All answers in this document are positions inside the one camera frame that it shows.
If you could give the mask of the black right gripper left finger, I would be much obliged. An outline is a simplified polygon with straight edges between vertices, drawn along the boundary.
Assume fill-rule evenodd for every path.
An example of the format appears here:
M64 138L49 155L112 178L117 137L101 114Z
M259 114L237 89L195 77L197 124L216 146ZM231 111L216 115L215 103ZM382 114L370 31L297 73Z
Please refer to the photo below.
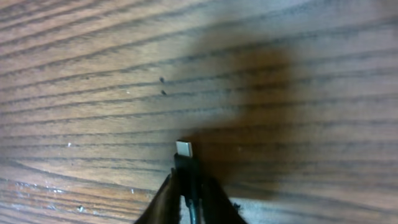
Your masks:
M155 197L135 224L178 224L180 221L180 183L171 169Z

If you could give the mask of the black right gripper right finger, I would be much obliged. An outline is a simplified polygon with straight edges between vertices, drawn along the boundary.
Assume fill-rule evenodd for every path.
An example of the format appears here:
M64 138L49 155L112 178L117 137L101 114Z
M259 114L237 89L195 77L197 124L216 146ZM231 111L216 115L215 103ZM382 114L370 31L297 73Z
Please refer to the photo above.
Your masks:
M201 180L202 209L206 224L247 224L215 178L203 176Z

